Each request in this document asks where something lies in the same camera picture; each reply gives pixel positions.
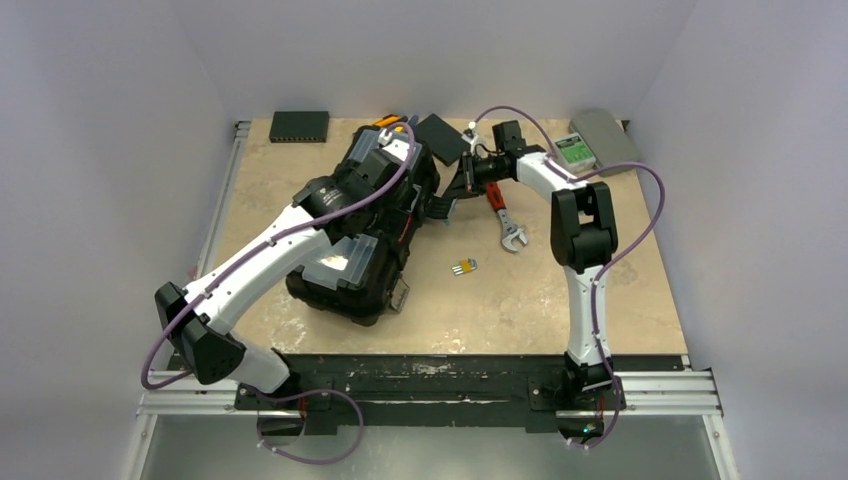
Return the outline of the red handled adjustable wrench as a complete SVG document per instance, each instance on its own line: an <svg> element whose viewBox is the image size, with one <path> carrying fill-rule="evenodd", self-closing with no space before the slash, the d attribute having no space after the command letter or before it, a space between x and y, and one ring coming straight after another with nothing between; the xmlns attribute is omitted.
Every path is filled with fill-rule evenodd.
<svg viewBox="0 0 848 480"><path fill-rule="evenodd" d="M511 218L501 190L496 182L486 185L487 199L501 224L501 245L509 253L518 253L528 244L525 228Z"/></svg>

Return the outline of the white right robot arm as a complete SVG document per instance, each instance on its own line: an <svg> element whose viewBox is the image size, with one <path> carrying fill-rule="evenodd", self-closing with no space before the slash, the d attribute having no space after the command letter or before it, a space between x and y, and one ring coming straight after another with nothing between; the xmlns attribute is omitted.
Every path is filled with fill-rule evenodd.
<svg viewBox="0 0 848 480"><path fill-rule="evenodd" d="M497 153L487 159L465 153L448 188L431 201L427 215L446 220L458 200L481 196L486 184L505 179L530 187L549 202L550 248L563 268L569 295L570 330L561 392L569 404L584 407L613 380L604 333L602 278L618 248L610 188L604 182L577 179L540 148Z"/></svg>

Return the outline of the black plastic toolbox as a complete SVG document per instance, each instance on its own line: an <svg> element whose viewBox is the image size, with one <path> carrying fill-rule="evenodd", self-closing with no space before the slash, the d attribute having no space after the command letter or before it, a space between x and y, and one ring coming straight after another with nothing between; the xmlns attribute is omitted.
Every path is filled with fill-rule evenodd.
<svg viewBox="0 0 848 480"><path fill-rule="evenodd" d="M296 206L319 217L359 200L337 186L337 167L379 149L375 127L364 126L329 175L306 183L293 197ZM371 326L388 310L400 310L407 285L402 271L416 231L440 183L433 154L415 144L415 161L387 193L352 214L323 225L330 239L285 278L288 293L308 306Z"/></svg>

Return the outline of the yellow hex key set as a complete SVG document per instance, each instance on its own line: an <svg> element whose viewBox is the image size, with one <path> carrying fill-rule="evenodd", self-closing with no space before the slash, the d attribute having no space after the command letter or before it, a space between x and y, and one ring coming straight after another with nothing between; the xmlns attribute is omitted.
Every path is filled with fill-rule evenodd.
<svg viewBox="0 0 848 480"><path fill-rule="evenodd" d="M464 275L470 272L473 272L478 267L478 264L475 259L466 258L460 260L456 265L454 265L451 270L455 276Z"/></svg>

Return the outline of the black flat case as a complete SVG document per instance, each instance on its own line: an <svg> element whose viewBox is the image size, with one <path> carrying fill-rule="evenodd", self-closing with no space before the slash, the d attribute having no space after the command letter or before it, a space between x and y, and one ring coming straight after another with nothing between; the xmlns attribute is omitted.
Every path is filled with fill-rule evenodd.
<svg viewBox="0 0 848 480"><path fill-rule="evenodd" d="M470 150L462 134L436 114L420 120L413 130L418 141L426 143L433 156L445 166L458 162Z"/></svg>

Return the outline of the white green small box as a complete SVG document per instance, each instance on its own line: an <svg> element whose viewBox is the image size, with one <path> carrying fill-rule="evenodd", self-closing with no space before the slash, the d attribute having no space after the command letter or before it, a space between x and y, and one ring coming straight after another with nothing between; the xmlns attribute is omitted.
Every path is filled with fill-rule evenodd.
<svg viewBox="0 0 848 480"><path fill-rule="evenodd" d="M567 171L579 175L594 168L596 157L579 133L570 133L556 140L554 144Z"/></svg>

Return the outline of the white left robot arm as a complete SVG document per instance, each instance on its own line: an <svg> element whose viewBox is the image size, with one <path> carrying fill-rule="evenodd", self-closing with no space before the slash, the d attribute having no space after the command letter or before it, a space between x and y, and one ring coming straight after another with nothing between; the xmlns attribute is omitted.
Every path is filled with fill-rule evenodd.
<svg viewBox="0 0 848 480"><path fill-rule="evenodd" d="M384 185L369 196L317 218L308 214L303 207L290 205L283 210L265 235L254 239L242 253L228 260L221 269L202 277L200 285L195 288L196 297L173 319L165 322L162 333L154 341L142 367L142 386L147 390L157 390L181 378L177 375L160 383L153 383L149 380L149 373L159 349L178 327L186 326L185 318L190 312L195 311L202 302L211 300L216 291L221 289L223 299L218 304L217 313L224 324L224 331L229 332L244 312L270 287L304 262L314 251L330 244L329 237L321 229L323 225L366 207L400 181L415 161L415 145L409 144L402 150L406 153L403 159L398 158L388 147L378 150L380 154L386 154L389 160L395 162L398 168Z"/></svg>

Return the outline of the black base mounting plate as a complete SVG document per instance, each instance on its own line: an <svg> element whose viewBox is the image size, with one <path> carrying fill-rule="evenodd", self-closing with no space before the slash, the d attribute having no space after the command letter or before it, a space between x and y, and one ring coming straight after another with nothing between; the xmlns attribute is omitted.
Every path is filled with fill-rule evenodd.
<svg viewBox="0 0 848 480"><path fill-rule="evenodd" d="M234 381L238 407L298 411L295 417L244 415L271 435L282 434L285 423L307 435L333 435L341 426L521 428L584 442L624 416L623 386L567 391L561 354L295 354L290 363L295 387L274 401ZM613 369L618 377L687 370L678 355L617 355Z"/></svg>

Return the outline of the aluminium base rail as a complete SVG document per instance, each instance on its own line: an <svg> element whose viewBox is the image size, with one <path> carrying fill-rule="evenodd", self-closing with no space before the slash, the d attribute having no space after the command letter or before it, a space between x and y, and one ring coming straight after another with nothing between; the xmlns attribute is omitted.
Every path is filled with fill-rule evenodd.
<svg viewBox="0 0 848 480"><path fill-rule="evenodd" d="M708 371L625 371L621 413L630 416L721 416L723 409L712 374ZM239 388L232 380L203 386L184 378L142 394L136 414L170 416L261 415L295 417L297 410L258 410L236 405Z"/></svg>

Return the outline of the yellow tools behind toolbox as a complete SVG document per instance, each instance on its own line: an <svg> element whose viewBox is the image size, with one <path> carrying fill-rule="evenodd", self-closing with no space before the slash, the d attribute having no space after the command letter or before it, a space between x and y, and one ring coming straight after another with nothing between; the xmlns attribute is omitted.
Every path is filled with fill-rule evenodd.
<svg viewBox="0 0 848 480"><path fill-rule="evenodd" d="M378 128L386 128L386 127L389 127L389 126L391 126L391 125L393 125L397 122L405 122L410 126L414 126L418 123L418 120L419 120L418 115L406 116L406 115L389 114L387 116L384 116L384 117L376 120L373 123L373 126L376 126Z"/></svg>

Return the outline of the grey sharpening stone block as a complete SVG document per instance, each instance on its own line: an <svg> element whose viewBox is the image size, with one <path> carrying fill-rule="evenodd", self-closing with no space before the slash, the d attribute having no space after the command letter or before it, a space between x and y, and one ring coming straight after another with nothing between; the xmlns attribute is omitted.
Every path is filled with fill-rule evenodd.
<svg viewBox="0 0 848 480"><path fill-rule="evenodd" d="M609 167L602 176L632 170L627 163L642 162L643 155L627 136L611 112L594 109L578 113L570 120L570 129L578 133L596 158L595 169Z"/></svg>

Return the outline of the black network switch box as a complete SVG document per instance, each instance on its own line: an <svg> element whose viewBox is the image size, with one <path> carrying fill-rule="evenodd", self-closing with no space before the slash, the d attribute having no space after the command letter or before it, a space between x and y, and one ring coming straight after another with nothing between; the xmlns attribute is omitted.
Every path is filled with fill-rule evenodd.
<svg viewBox="0 0 848 480"><path fill-rule="evenodd" d="M275 111L268 139L271 143L325 143L328 111Z"/></svg>

